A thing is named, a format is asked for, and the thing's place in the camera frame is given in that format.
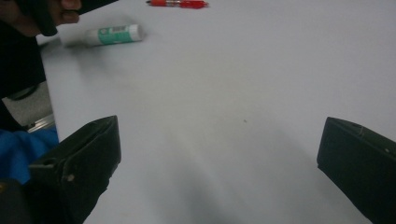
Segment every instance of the blue fabric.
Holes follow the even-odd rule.
[[[0,178],[26,183],[30,179],[28,165],[58,144],[55,128],[33,133],[0,130]]]

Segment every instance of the white glue stick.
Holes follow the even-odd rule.
[[[85,32],[84,43],[88,46],[111,45],[141,41],[144,33],[140,25],[123,25]]]

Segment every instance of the pen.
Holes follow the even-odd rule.
[[[151,0],[147,4],[153,7],[188,7],[188,8],[202,8],[208,7],[209,4],[204,1],[183,1],[183,0]]]

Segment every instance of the white table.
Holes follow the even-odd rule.
[[[396,2],[121,0],[61,27],[143,42],[42,55],[60,139],[117,115],[122,162],[86,223],[370,223],[316,164],[325,119],[396,139]]]

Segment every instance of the person's hand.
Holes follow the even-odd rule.
[[[80,0],[47,0],[49,13],[56,25],[77,23],[77,12],[81,8]],[[24,16],[14,0],[0,0],[0,21],[14,27],[26,36],[39,35],[35,22],[31,17]]]

